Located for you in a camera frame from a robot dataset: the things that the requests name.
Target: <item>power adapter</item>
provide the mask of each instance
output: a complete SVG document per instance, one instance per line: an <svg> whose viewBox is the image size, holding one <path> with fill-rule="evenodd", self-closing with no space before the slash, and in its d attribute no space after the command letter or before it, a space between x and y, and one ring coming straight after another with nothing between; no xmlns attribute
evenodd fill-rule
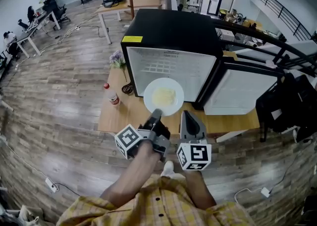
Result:
<svg viewBox="0 0 317 226"><path fill-rule="evenodd" d="M45 179L45 183L49 186L49 188L52 190L52 192L58 191L56 185L48 177Z"/></svg>
<svg viewBox="0 0 317 226"><path fill-rule="evenodd" d="M261 194L263 194L266 198L268 198L270 196L270 192L266 187L263 187L261 189Z"/></svg>

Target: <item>human hand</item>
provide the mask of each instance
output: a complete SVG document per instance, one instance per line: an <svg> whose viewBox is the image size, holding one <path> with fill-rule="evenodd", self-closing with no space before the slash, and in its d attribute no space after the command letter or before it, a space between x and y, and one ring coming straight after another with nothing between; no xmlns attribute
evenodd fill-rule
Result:
<svg viewBox="0 0 317 226"><path fill-rule="evenodd" d="M160 154L153 150L153 145L149 140L145 140L139 145L136 158L141 159L146 163L157 163L160 160Z"/></svg>

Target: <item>glass door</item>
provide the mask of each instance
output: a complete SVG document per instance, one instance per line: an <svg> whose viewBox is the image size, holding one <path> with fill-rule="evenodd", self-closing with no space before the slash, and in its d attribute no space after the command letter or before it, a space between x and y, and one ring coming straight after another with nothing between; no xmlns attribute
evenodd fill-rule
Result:
<svg viewBox="0 0 317 226"><path fill-rule="evenodd" d="M217 15L219 12L221 0L210 0L208 14Z"/></svg>

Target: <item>plastic bottle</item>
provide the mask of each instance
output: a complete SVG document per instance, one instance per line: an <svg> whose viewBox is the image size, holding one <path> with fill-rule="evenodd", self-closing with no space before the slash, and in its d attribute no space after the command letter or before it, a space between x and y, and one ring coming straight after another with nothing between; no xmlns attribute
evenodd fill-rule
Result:
<svg viewBox="0 0 317 226"><path fill-rule="evenodd" d="M110 103L112 103L113 105L118 105L120 103L120 99L117 93L110 88L108 83L104 84L104 88L106 89L106 96L108 97Z"/></svg>

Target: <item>yellow checkered shirt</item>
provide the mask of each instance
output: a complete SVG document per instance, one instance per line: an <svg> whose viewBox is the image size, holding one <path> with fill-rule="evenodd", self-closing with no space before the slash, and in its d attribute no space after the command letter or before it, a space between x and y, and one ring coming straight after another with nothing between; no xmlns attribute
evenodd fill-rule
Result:
<svg viewBox="0 0 317 226"><path fill-rule="evenodd" d="M149 181L134 199L120 208L109 201L79 197L60 217L58 226L131 225L255 225L240 205L227 202L206 210L195 207L186 183L168 177Z"/></svg>

